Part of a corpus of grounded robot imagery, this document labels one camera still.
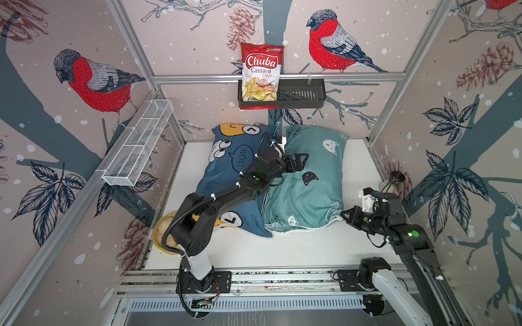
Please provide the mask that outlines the blue cartoon pillow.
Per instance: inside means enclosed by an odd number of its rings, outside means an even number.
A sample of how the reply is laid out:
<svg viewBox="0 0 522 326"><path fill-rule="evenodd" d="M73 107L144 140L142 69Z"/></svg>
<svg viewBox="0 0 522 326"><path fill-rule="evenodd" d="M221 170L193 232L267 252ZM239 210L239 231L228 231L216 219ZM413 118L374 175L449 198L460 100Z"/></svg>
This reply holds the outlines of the blue cartoon pillow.
<svg viewBox="0 0 522 326"><path fill-rule="evenodd" d="M221 124L212 133L215 139L209 163L200 180L196 194L216 194L235 185L241 172L253 163L256 156L269 148L276 132L275 126ZM265 194L227 211L215 222L215 228L239 228L262 238L272 237L265 228L262 213Z"/></svg>

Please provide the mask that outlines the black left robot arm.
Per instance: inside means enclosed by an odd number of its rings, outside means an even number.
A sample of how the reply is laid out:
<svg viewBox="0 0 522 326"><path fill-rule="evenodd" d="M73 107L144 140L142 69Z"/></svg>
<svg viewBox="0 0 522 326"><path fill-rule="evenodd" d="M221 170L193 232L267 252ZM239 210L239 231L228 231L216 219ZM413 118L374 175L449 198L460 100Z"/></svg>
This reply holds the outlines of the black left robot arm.
<svg viewBox="0 0 522 326"><path fill-rule="evenodd" d="M187 195L164 232L160 245L165 251L181 257L179 294L185 288L197 293L206 293L211 288L219 290L218 283L214 280L215 268L206 252L215 222L236 206L264 194L273 186L274 179L283 177L285 173L303 171L308 159L307 153L286 156L283 149L274 143L256 156L245 171L239 173L233 186L208 196L197 196L195 193ZM186 287L182 281L184 271L189 274Z"/></svg>

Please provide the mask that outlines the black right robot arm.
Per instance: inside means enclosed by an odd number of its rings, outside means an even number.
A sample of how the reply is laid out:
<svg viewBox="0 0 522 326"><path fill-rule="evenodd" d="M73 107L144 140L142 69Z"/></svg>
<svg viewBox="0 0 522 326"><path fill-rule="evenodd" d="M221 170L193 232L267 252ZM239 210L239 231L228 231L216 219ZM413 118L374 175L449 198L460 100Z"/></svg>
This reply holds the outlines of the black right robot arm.
<svg viewBox="0 0 522 326"><path fill-rule="evenodd" d="M425 230L410 224L400 197L367 187L359 192L360 206L343 211L342 218L367 236L381 235L405 265L421 295L419 304L384 258L365 258L357 274L359 285L376 290L391 304L405 325L470 325L442 274L434 246Z"/></svg>

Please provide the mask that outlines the green cat pillow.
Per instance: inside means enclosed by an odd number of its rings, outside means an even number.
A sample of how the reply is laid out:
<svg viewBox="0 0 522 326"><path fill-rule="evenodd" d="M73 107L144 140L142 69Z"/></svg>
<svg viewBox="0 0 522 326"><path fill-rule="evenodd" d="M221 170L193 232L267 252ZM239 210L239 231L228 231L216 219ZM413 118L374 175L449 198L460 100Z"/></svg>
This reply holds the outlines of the green cat pillow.
<svg viewBox="0 0 522 326"><path fill-rule="evenodd" d="M265 200L262 219L270 232L325 228L341 220L343 156L349 136L320 126L285 127L285 153L309 155L302 171L286 173Z"/></svg>

